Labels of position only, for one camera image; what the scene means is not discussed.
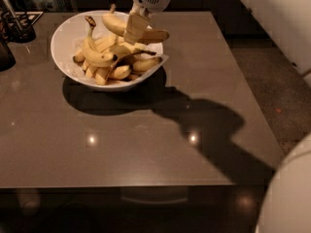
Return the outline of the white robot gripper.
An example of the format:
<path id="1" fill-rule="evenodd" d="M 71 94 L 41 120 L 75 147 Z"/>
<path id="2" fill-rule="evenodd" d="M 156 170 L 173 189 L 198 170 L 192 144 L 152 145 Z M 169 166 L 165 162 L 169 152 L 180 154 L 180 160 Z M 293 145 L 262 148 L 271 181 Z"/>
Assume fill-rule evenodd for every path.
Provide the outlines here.
<path id="1" fill-rule="evenodd" d="M 143 36 L 149 25 L 149 19 L 153 14 L 163 12 L 171 0 L 133 0 L 132 12 L 130 13 L 124 31 L 124 39 L 134 45 Z"/>

